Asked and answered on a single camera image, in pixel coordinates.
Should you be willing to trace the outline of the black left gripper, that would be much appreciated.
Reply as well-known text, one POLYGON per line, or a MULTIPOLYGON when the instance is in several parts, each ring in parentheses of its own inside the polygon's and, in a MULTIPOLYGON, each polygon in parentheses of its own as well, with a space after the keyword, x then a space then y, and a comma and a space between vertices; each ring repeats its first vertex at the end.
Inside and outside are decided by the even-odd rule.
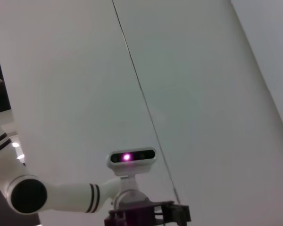
POLYGON ((120 204, 110 210, 104 219, 106 226, 160 226, 171 222, 187 224, 191 222, 189 206, 166 202, 132 202, 120 204))

